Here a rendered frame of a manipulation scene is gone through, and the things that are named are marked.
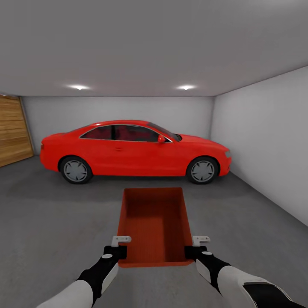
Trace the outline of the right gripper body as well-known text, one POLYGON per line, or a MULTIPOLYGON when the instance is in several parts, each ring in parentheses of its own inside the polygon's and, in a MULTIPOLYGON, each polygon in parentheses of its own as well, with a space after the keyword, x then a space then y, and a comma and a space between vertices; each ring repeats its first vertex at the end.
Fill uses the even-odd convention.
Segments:
POLYGON ((194 255, 197 250, 207 250, 206 246, 193 247, 193 246, 184 246, 184 253, 186 259, 192 259, 195 261, 194 255))

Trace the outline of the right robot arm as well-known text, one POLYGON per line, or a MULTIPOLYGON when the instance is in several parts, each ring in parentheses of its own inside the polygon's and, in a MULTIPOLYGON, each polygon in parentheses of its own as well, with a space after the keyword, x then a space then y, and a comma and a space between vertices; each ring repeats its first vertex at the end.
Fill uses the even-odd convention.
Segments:
POLYGON ((231 308, 306 308, 293 301, 279 287, 264 278, 243 272, 213 256, 206 246, 208 236, 193 236, 184 246, 186 259, 196 262, 199 274, 223 296, 231 308))

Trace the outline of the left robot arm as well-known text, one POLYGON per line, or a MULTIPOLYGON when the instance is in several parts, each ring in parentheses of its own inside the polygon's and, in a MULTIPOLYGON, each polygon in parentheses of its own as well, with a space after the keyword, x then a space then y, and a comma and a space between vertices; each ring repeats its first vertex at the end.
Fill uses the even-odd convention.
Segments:
POLYGON ((84 270, 71 285, 36 308, 92 308, 116 277, 118 261, 127 257, 127 246, 119 243, 130 242, 130 236, 114 236, 112 245, 104 247, 98 263, 84 270))

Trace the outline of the storage box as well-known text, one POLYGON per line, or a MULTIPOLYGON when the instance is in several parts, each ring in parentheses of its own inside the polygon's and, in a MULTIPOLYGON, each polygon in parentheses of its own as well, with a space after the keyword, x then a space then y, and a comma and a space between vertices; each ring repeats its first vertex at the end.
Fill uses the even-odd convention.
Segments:
POLYGON ((188 266, 192 246, 182 187, 124 189, 117 236, 130 236, 122 268, 188 266))

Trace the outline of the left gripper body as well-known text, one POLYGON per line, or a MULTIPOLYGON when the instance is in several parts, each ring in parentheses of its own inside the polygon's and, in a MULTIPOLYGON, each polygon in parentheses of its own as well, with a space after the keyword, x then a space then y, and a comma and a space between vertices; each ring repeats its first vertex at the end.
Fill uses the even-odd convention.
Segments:
POLYGON ((104 254, 106 252, 115 251, 118 254, 118 260, 125 260, 127 257, 127 246, 118 246, 118 247, 112 247, 112 246, 105 246, 104 247, 104 254))

